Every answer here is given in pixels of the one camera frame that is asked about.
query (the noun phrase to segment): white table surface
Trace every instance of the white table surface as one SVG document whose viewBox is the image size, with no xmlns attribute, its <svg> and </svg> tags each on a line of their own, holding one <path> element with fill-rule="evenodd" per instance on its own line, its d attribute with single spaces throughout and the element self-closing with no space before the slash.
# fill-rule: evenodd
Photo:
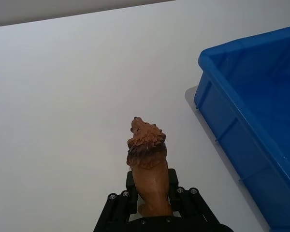
<svg viewBox="0 0 290 232">
<path fill-rule="evenodd" d="M 177 0 L 0 28 L 0 232 L 90 232 L 134 116 L 235 232 L 267 225 L 185 100 L 200 52 L 290 26 L 290 0 Z"/>
</svg>

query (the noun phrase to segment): screw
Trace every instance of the screw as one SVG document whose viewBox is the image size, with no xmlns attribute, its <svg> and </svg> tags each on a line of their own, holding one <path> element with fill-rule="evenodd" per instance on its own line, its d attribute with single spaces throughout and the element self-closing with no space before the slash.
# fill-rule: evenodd
<svg viewBox="0 0 290 232">
<path fill-rule="evenodd" d="M 123 195 L 124 197 L 128 197 L 128 196 L 129 196 L 129 192 L 124 191 L 122 195 Z"/>
<path fill-rule="evenodd" d="M 193 188 L 192 190 L 190 190 L 190 192 L 191 192 L 192 194 L 196 194 L 196 193 L 197 193 L 197 190 Z"/>
<path fill-rule="evenodd" d="M 182 192 L 184 192 L 184 190 L 182 188 L 178 188 L 177 192 L 182 193 Z"/>
<path fill-rule="evenodd" d="M 110 196 L 110 199 L 111 200 L 114 200 L 116 198 L 116 196 L 114 195 L 114 194 L 112 194 L 111 196 Z"/>
</svg>

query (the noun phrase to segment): lion head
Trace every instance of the lion head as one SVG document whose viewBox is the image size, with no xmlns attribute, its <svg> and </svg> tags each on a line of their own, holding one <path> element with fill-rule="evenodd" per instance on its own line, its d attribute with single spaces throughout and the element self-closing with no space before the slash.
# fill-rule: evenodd
<svg viewBox="0 0 290 232">
<path fill-rule="evenodd" d="M 155 124 L 134 117 L 131 132 L 133 137 L 128 140 L 129 166 L 138 164 L 144 168 L 151 168 L 166 157 L 165 134 Z"/>
</svg>

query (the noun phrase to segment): blue container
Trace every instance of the blue container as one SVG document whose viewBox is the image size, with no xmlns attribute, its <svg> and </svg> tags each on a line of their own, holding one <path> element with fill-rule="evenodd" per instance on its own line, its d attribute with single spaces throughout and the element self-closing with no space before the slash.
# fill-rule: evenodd
<svg viewBox="0 0 290 232">
<path fill-rule="evenodd" d="M 290 27 L 204 50 L 194 101 L 272 231 L 290 232 Z"/>
</svg>

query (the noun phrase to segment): lion figurine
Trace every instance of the lion figurine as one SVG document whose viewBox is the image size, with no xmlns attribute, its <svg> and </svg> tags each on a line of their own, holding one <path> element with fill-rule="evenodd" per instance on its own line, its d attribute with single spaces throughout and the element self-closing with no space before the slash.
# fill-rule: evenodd
<svg viewBox="0 0 290 232">
<path fill-rule="evenodd" d="M 128 140 L 127 164 L 136 189 L 145 204 L 138 207 L 143 217 L 172 216 L 168 201 L 169 175 L 165 134 L 155 124 L 135 117 L 131 123 L 133 137 Z"/>
</svg>

